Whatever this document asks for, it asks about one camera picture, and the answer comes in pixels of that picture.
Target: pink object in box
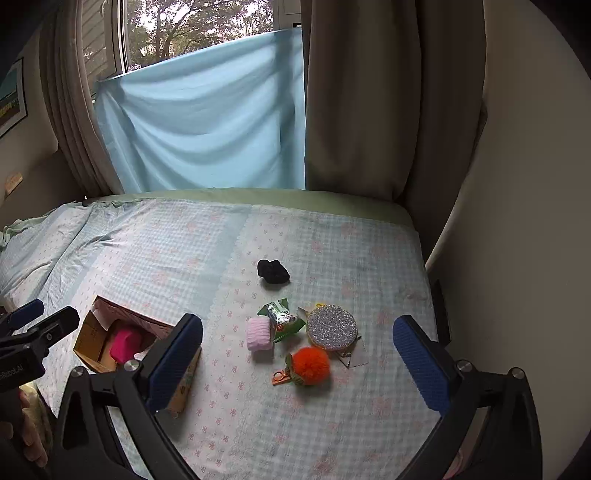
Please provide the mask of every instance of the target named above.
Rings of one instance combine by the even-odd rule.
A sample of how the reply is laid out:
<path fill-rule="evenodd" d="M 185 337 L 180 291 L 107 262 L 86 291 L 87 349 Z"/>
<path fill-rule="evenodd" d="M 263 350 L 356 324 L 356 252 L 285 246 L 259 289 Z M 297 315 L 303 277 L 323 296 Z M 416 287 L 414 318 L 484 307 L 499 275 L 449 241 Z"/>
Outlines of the pink object in box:
<path fill-rule="evenodd" d="M 142 332 L 134 327 L 123 327 L 115 335 L 109 355 L 117 363 L 124 364 L 135 353 L 142 351 Z"/>
<path fill-rule="evenodd" d="M 269 350 L 273 347 L 269 317 L 259 315 L 246 323 L 246 347 L 251 351 Z"/>

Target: mattress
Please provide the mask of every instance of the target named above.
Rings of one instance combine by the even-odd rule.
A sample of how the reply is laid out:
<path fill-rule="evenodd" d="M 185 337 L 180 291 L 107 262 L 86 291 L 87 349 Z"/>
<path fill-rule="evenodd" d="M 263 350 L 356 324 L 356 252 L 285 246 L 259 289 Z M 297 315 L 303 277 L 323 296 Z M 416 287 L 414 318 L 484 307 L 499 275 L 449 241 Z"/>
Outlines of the mattress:
<path fill-rule="evenodd" d="M 9 306 L 38 297 L 46 314 L 69 304 L 83 317 L 100 295 L 171 324 L 185 312 L 200 316 L 203 353 L 185 412 L 158 414 L 200 478 L 395 477 L 439 419 L 391 336 L 394 319 L 410 313 L 435 338 L 418 235 L 406 212 L 385 202 L 275 193 L 64 205 L 13 226 L 0 254 L 0 295 Z M 281 260 L 291 283 L 266 288 L 256 274 L 261 258 Z M 369 363 L 346 369 L 333 358 L 323 385 L 273 387 L 271 374 L 306 336 L 251 355 L 245 322 L 281 297 L 293 310 L 321 301 L 350 311 Z M 67 374 L 80 365 L 75 338 L 52 349 L 37 381 L 56 413 Z M 116 409 L 112 417 L 132 466 L 149 478 Z"/>

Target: brown curtain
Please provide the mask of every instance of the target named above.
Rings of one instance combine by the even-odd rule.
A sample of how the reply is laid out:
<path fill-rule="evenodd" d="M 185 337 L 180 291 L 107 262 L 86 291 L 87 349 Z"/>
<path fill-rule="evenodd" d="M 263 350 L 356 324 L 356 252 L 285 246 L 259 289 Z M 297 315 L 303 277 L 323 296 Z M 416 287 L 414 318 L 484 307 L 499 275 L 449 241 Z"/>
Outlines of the brown curtain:
<path fill-rule="evenodd" d="M 41 29 L 41 84 L 59 146 L 89 197 L 123 193 L 100 137 L 82 52 L 82 2 L 64 0 Z"/>
<path fill-rule="evenodd" d="M 469 166 L 486 54 L 478 0 L 301 0 L 306 188 L 398 201 L 425 259 Z"/>

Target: bolt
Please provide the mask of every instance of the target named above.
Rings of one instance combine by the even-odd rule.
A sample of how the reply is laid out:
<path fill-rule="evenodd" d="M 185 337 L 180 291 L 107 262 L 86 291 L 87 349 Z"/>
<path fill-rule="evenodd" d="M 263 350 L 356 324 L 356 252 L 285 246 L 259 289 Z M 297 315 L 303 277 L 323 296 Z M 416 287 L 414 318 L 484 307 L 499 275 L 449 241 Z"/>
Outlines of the bolt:
<path fill-rule="evenodd" d="M 460 360 L 456 363 L 456 366 L 460 372 L 468 373 L 472 371 L 472 364 L 468 360 Z"/>
<path fill-rule="evenodd" d="M 75 367 L 70 372 L 70 376 L 74 377 L 74 378 L 78 378 L 78 377 L 81 377 L 83 373 L 84 373 L 84 367 Z"/>
<path fill-rule="evenodd" d="M 132 358 L 124 363 L 123 368 L 128 372 L 135 372 L 139 368 L 139 362 L 135 358 Z"/>
<path fill-rule="evenodd" d="M 513 375 L 518 380 L 522 380 L 523 378 L 525 378 L 525 372 L 518 367 L 511 369 L 511 375 Z"/>

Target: framed picture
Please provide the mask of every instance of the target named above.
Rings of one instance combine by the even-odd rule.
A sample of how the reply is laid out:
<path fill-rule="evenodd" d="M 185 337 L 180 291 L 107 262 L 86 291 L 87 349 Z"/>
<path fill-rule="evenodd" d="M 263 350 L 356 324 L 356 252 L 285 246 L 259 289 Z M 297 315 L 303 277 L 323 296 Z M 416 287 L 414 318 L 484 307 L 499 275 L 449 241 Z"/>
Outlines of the framed picture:
<path fill-rule="evenodd" d="M 26 116 L 22 59 L 18 59 L 0 84 L 0 138 Z"/>

